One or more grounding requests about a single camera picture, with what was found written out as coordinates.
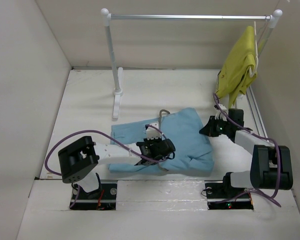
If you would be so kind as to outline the silver metal hanger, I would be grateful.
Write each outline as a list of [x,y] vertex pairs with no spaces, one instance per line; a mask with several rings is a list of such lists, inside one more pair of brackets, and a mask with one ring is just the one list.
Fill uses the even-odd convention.
[[[163,117],[163,113],[169,115],[171,112],[166,110],[166,109],[161,109],[159,111],[159,117],[158,117],[158,129],[161,130],[161,123],[162,123],[162,117]],[[162,167],[160,164],[157,165],[158,168],[161,170],[161,171],[164,171],[164,172],[168,172],[169,170]]]

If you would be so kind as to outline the light blue trousers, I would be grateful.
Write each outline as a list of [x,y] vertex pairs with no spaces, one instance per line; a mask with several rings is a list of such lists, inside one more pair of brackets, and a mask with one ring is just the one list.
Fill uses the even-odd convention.
[[110,164],[112,173],[137,173],[155,175],[163,173],[164,168],[170,174],[199,171],[210,174],[214,168],[213,148],[209,138],[199,131],[203,123],[194,108],[184,108],[168,114],[161,119],[160,130],[175,146],[174,159],[168,159],[159,165],[143,166],[131,164]]

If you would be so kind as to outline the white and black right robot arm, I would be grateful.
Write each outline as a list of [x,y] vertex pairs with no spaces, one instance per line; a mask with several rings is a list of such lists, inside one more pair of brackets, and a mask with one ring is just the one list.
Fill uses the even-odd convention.
[[245,128],[242,109],[231,108],[226,119],[222,117],[222,112],[210,116],[199,133],[212,138],[225,135],[252,156],[250,170],[226,173],[222,193],[233,197],[239,189],[290,190],[293,187],[290,149]]

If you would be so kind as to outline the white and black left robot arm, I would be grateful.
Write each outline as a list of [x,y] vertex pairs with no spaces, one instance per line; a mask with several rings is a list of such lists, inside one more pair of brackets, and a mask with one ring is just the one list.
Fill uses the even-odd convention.
[[170,139],[153,139],[125,145],[98,144],[84,136],[58,152],[62,182],[78,185],[90,198],[101,194],[97,165],[127,164],[148,167],[175,157]]

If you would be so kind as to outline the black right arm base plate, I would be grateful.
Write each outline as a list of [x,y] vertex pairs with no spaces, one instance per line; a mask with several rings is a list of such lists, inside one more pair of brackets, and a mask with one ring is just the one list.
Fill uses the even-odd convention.
[[208,180],[201,195],[207,200],[208,210],[253,210],[251,195],[243,194],[244,191],[244,188],[226,186],[222,180]]

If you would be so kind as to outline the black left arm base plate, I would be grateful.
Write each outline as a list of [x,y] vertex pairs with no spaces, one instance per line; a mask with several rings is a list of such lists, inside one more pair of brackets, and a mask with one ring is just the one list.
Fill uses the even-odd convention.
[[69,209],[75,211],[112,211],[116,209],[117,181],[101,181],[101,189],[96,194],[86,193],[78,185],[72,184]]

